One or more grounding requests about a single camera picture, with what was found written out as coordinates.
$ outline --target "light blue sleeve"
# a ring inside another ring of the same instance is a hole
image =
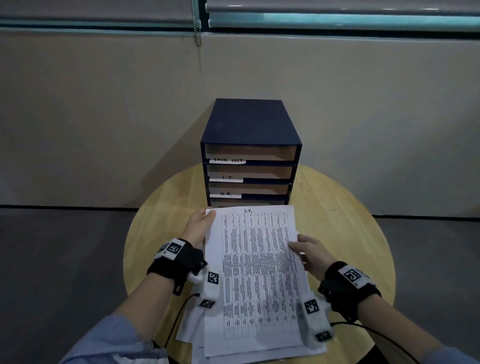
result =
[[[444,346],[431,352],[423,364],[480,364],[477,360],[463,354],[459,349]]]
[[[101,320],[60,361],[60,364],[118,364],[113,356],[165,358],[164,349],[154,349],[151,342],[142,341],[133,325],[121,315]]]

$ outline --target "file organizer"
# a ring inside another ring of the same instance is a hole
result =
[[[282,101],[216,99],[200,142],[208,205],[288,205],[301,147]]]

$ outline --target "round table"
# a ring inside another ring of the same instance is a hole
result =
[[[295,206],[297,231],[320,239],[335,257],[367,273],[383,298],[393,304],[395,268],[388,243],[375,219],[349,191],[325,175],[299,166],[290,204]],[[158,248],[180,236],[189,215],[203,206],[206,206],[206,197],[200,164],[173,176],[150,195],[135,215],[125,242],[123,276],[128,294],[145,277]],[[309,284],[312,290],[319,286],[310,274]],[[165,343],[190,290],[189,284],[180,297],[173,296],[160,326],[162,329],[156,336],[159,345]],[[330,320],[343,319],[331,313]],[[373,341],[361,328],[339,325],[335,332],[336,338],[327,343],[327,353],[286,359],[285,363],[354,364],[373,346]],[[179,363],[191,362],[191,344],[171,340],[168,352]]]

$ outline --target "cable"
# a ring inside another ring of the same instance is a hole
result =
[[[376,331],[376,330],[374,330],[374,329],[372,329],[372,328],[368,328],[368,327],[366,327],[366,326],[364,326],[364,325],[354,324],[353,322],[346,322],[346,321],[332,322],[330,325],[331,325],[332,327],[333,327],[333,326],[336,326],[336,325],[352,325],[352,326],[357,326],[357,327],[359,327],[359,328],[364,328],[364,329],[367,330],[367,331],[371,331],[371,332],[373,332],[374,334],[377,334],[377,335],[381,336],[382,338],[384,338],[384,339],[387,340],[388,342],[394,344],[397,348],[399,348],[399,349],[400,349],[401,351],[403,351],[406,355],[408,355],[411,360],[413,360],[413,361],[414,361],[415,363],[417,363],[417,364],[420,364],[420,362],[419,362],[417,359],[415,359],[412,354],[410,354],[408,351],[406,351],[404,348],[402,348],[400,345],[398,345],[395,341],[393,341],[392,339],[388,338],[388,337],[385,336],[384,334],[381,334],[380,332],[378,332],[378,331]]]
[[[165,342],[165,350],[167,349],[167,345],[168,345],[168,342],[170,341],[170,337],[172,336],[173,334],[173,329],[175,328],[175,325],[177,324],[177,321],[180,317],[180,314],[181,312],[183,311],[183,308],[185,307],[185,305],[187,304],[187,302],[192,298],[192,297],[200,297],[200,294],[199,293],[194,293],[192,294],[191,296],[189,296],[184,302],[183,302],[183,305],[181,306],[180,308],[180,311],[178,312],[177,314],[177,317],[175,318],[175,322],[173,323],[173,326],[172,326],[172,330],[170,330],[170,333],[168,334],[168,338],[167,338],[167,341]]]

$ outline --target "black wrist strap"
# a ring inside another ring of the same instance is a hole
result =
[[[197,274],[206,265],[202,250],[193,248],[186,240],[173,239],[158,250],[147,274],[156,273],[173,279],[175,282],[173,294],[180,296],[188,274],[190,272]]]
[[[347,322],[358,320],[357,308],[360,302],[372,294],[382,294],[370,278],[362,271],[345,262],[335,262],[325,272],[318,292],[340,313]]]

